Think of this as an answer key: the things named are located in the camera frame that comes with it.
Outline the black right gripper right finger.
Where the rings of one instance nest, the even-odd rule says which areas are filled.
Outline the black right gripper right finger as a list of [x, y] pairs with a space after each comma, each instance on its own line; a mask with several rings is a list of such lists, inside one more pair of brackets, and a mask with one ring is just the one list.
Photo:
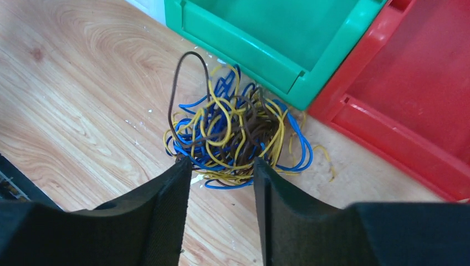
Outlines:
[[469, 205], [356, 202], [335, 208], [254, 163], [264, 265], [468, 265]]

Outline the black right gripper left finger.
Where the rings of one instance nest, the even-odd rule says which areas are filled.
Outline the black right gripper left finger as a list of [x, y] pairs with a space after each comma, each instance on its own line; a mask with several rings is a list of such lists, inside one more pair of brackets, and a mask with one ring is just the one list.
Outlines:
[[191, 161], [94, 209], [61, 209], [1, 158], [2, 265], [177, 265]]

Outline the red plastic bin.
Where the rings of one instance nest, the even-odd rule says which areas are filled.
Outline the red plastic bin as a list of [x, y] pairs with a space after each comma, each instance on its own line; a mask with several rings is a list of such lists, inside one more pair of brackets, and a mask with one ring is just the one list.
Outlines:
[[469, 202], [469, 2], [387, 1], [309, 114]]

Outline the green plastic bin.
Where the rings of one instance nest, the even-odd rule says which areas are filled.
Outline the green plastic bin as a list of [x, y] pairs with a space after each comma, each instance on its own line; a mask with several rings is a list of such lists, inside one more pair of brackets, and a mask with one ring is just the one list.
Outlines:
[[384, 1], [166, 1], [166, 25], [305, 110]]

